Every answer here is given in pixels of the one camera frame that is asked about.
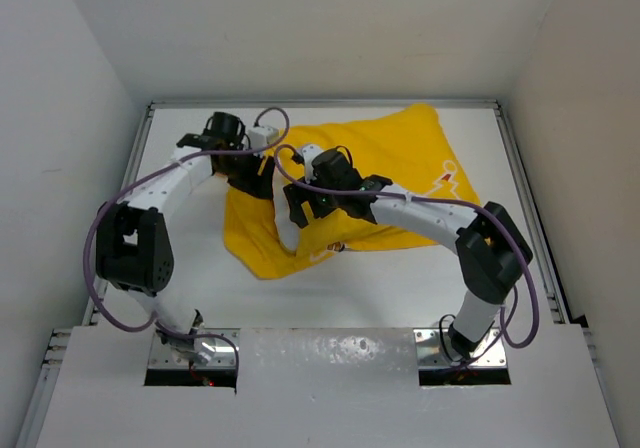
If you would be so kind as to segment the white pillow with yellow edge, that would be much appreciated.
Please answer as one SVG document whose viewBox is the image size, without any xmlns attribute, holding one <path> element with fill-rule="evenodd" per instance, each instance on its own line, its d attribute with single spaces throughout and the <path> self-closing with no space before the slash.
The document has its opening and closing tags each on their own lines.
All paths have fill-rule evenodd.
<svg viewBox="0 0 640 448">
<path fill-rule="evenodd" d="M 300 228 L 290 219 L 290 210 L 285 198 L 274 200 L 274 222 L 280 244 L 290 252 L 296 253 L 300 241 Z"/>
</svg>

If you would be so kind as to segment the yellow Pikachu pillowcase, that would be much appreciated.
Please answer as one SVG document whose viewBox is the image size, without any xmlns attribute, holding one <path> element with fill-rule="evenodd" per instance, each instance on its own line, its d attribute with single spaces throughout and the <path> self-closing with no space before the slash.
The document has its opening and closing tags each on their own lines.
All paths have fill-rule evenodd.
<svg viewBox="0 0 640 448">
<path fill-rule="evenodd" d="M 297 125 L 286 143 L 300 148 L 349 150 L 362 176 L 381 175 L 425 197 L 479 203 L 461 163 L 440 125 L 436 110 L 414 104 L 374 120 Z M 223 232 L 227 250 L 260 279 L 280 279 L 322 263 L 341 251 L 384 251 L 432 245 L 399 228 L 355 220 L 337 210 L 300 228 L 296 253 L 280 244 L 274 202 L 235 188 L 226 195 Z"/>
</svg>

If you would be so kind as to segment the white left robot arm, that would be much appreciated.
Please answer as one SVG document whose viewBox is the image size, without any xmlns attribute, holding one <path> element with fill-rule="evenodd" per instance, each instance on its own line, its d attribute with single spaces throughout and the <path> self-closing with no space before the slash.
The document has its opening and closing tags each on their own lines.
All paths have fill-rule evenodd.
<svg viewBox="0 0 640 448">
<path fill-rule="evenodd" d="M 201 133 L 187 133 L 177 142 L 166 171 L 111 204 L 97 226 L 97 275 L 134 299 L 151 317 L 160 341 L 191 367 L 235 356 L 237 347 L 229 337 L 207 332 L 200 312 L 171 287 L 175 259 L 168 222 L 216 174 L 270 198 L 273 160 L 267 152 L 280 139 L 276 128 L 246 126 L 235 115 L 215 112 Z"/>
</svg>

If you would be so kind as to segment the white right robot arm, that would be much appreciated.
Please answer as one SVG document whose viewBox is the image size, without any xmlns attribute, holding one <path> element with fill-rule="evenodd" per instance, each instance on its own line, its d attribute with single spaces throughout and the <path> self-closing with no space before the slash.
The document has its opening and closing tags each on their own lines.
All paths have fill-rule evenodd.
<svg viewBox="0 0 640 448">
<path fill-rule="evenodd" d="M 298 227 L 309 223 L 302 208 L 308 203 L 316 219 L 341 210 L 355 220 L 425 237 L 458 257 L 467 292 L 441 344 L 452 362 L 470 363 L 495 322 L 507 327 L 504 303 L 519 280 L 533 282 L 533 253 L 502 205 L 429 198 L 380 175 L 363 177 L 350 153 L 338 148 L 307 144 L 293 150 L 291 159 L 304 169 L 300 179 L 284 176 L 290 218 Z"/>
</svg>

